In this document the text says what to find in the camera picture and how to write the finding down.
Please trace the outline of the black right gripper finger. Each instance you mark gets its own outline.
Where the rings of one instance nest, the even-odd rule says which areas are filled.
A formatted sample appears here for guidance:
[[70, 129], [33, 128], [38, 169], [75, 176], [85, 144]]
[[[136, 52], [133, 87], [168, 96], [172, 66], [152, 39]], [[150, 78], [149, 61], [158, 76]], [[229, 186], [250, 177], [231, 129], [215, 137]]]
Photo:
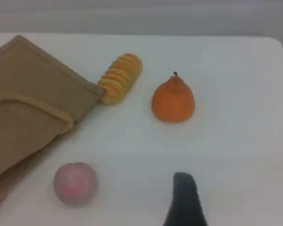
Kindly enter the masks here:
[[207, 226], [192, 175], [176, 172], [173, 177], [172, 202], [166, 216], [165, 226]]

